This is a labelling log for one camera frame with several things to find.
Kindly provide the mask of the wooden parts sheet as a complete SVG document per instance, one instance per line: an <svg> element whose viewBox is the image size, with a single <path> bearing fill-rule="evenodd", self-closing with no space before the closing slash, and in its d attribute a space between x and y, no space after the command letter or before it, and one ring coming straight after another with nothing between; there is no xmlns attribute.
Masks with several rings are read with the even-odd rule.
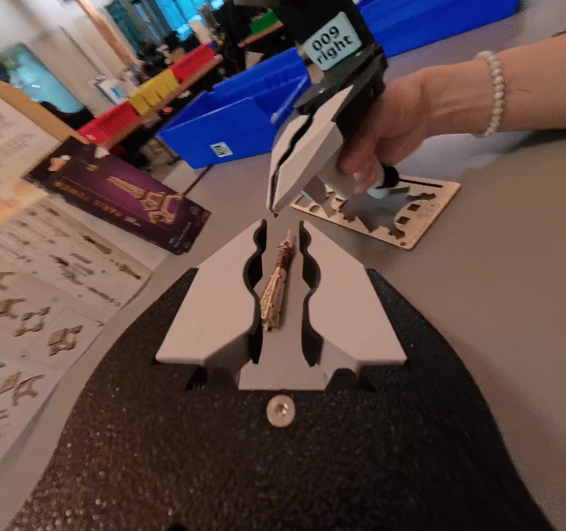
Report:
<svg viewBox="0 0 566 531"><path fill-rule="evenodd" d="M326 200L320 205L305 194L291 204L293 209L345 229L412 250L457 195L461 185L452 181L400 177L391 189L377 190L377 197L363 194L346 200L325 186Z"/></svg>

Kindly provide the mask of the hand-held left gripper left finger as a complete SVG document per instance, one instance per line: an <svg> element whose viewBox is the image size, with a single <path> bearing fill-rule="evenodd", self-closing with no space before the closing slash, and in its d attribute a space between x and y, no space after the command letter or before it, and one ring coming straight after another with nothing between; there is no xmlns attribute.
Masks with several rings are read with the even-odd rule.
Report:
<svg viewBox="0 0 566 531"><path fill-rule="evenodd" d="M260 300L267 223L257 220L194 269L187 294L155 360L195 369L186 389L238 389L241 370L259 363Z"/></svg>

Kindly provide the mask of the person's right hand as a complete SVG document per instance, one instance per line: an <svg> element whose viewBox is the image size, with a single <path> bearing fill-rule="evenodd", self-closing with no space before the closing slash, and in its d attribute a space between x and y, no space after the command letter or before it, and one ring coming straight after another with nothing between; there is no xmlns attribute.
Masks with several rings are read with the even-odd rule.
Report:
<svg viewBox="0 0 566 531"><path fill-rule="evenodd" d="M430 100L424 74L390 82L345 141L338 166L353 177L356 195L375 185L378 164L396 166L425 140Z"/></svg>

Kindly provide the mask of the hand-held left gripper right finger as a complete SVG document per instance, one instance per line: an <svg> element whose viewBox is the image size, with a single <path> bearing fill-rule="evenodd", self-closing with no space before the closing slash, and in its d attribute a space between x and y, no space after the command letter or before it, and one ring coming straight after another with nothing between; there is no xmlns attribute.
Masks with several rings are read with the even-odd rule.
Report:
<svg viewBox="0 0 566 531"><path fill-rule="evenodd" d="M301 350L329 391L344 376L357 384L364 370L398 367L407 354L394 331L368 270L314 224L301 221L302 279L308 286Z"/></svg>

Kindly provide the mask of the person's right forearm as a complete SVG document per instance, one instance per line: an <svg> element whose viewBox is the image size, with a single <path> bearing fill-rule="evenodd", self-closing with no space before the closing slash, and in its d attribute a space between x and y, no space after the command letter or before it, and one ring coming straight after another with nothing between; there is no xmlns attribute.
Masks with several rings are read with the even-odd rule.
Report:
<svg viewBox="0 0 566 531"><path fill-rule="evenodd" d="M565 34L426 70L427 137L565 129Z"/></svg>

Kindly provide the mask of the diagram instruction sheet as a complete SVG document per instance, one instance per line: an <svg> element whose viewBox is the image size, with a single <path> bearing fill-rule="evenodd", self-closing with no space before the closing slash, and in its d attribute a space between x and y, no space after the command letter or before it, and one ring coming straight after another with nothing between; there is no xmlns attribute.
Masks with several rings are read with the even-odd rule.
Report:
<svg viewBox="0 0 566 531"><path fill-rule="evenodd" d="M46 196L1 224L1 457L168 253Z"/></svg>

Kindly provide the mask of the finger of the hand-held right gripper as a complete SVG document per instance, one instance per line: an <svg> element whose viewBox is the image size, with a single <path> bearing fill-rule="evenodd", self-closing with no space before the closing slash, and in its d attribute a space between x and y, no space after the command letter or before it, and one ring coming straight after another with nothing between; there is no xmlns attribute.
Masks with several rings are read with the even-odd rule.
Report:
<svg viewBox="0 0 566 531"><path fill-rule="evenodd" d="M271 152L271 164L266 192L266 209L269 212L273 211L274 193L277 186L276 175L282 163L282 159L287 154L288 150L293 150L293 139L296 136L301 137L305 132L303 128L308 125L308 115L291 115L285 124L281 126L275 137Z"/></svg>
<svg viewBox="0 0 566 531"><path fill-rule="evenodd" d="M304 134L293 139L294 148L287 151L276 175L276 209L290 205L314 178L346 199L356 195L354 179L337 168L344 138L335 120L351 101L353 88L352 85L344 88L320 106L309 117Z"/></svg>

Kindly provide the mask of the purple puzzle box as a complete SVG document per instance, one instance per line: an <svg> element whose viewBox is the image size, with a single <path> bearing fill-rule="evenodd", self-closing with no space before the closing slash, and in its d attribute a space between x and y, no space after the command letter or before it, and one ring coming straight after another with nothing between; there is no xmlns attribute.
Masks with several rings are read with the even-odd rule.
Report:
<svg viewBox="0 0 566 531"><path fill-rule="evenodd" d="M174 255L188 252L210 211L93 144L69 137L24 175L35 186Z"/></svg>

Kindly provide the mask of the wooden tower spire model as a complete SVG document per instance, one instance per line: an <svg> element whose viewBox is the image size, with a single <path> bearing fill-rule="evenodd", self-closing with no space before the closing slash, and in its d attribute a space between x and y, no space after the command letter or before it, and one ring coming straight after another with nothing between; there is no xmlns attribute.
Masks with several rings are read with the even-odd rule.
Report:
<svg viewBox="0 0 566 531"><path fill-rule="evenodd" d="M260 318L263 330L278 329L289 268L294 257L294 236L287 230L287 236L277 247L274 269L260 297Z"/></svg>

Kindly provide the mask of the blue bin with tag label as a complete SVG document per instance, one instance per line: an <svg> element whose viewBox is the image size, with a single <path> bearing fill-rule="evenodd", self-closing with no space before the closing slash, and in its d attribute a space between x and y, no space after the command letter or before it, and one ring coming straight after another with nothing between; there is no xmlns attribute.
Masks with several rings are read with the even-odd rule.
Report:
<svg viewBox="0 0 566 531"><path fill-rule="evenodd" d="M157 135L193 169L269 153L310 86L292 47L202 91Z"/></svg>

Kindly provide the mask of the blue plastic bin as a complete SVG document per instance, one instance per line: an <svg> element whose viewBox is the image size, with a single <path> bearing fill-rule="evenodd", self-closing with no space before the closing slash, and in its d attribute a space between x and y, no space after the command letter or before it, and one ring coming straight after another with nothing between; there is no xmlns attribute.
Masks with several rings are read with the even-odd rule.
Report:
<svg viewBox="0 0 566 531"><path fill-rule="evenodd" d="M394 56L514 15L520 0L360 0L386 56Z"/></svg>

